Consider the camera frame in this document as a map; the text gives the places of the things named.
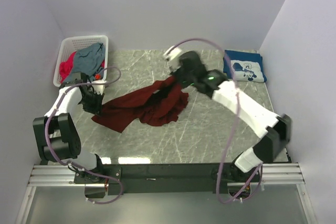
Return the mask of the dark red t shirt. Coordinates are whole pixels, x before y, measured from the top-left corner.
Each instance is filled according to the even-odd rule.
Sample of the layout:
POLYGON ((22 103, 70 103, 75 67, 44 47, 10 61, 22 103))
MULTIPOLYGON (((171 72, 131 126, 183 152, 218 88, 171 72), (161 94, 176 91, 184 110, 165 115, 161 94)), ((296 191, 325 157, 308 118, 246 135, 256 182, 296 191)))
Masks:
POLYGON ((102 106, 101 114, 91 119, 119 133, 136 119, 150 126, 163 126, 178 120, 188 105, 188 97, 189 94, 182 92, 181 85, 170 76, 108 101, 102 106))

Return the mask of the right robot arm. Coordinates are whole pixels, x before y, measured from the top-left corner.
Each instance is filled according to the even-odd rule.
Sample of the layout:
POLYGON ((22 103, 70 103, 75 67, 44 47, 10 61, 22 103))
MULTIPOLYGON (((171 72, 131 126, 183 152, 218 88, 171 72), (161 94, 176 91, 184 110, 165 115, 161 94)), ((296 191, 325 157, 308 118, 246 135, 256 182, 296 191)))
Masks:
POLYGON ((182 53, 175 48, 165 56, 171 74, 183 88, 194 86, 244 121, 257 135, 259 142, 238 155, 233 165, 247 173, 262 163, 272 163, 291 138, 292 120, 287 115, 271 112, 236 87, 226 75, 207 70, 195 51, 182 53))

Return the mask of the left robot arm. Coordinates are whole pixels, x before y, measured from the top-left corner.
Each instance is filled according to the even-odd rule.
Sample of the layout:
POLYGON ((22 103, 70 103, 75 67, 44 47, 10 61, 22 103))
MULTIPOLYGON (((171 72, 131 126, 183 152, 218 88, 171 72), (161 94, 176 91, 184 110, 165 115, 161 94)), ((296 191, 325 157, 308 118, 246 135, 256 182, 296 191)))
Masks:
POLYGON ((53 107, 42 117, 33 120, 37 149, 43 163, 62 161, 81 177, 95 178, 103 174, 103 164, 97 154, 81 149, 81 140, 72 120, 74 108, 81 104, 85 112, 100 115, 104 86, 93 87, 83 72, 72 74, 59 87, 53 107))

